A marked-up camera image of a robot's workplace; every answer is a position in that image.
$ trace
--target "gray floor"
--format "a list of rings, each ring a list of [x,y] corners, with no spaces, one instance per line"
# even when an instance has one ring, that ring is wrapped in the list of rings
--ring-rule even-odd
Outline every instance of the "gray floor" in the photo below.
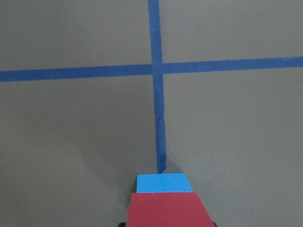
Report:
[[[303,2],[160,0],[164,62],[303,56]],[[1,1],[0,70],[151,63],[147,1]],[[303,69],[165,75],[167,172],[220,227],[301,227]],[[0,83],[0,226],[109,227],[156,172],[152,77]]]

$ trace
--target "tape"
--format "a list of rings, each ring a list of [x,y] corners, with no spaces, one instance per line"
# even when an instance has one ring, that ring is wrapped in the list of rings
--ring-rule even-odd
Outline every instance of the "tape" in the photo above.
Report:
[[[259,70],[294,67],[303,67],[303,57],[165,63],[163,64],[163,73]]]
[[[148,0],[148,11],[151,37],[151,65],[155,111],[157,173],[161,174],[166,169],[166,138],[159,1]]]
[[[152,65],[121,65],[57,70],[0,71],[0,82],[151,75]]]

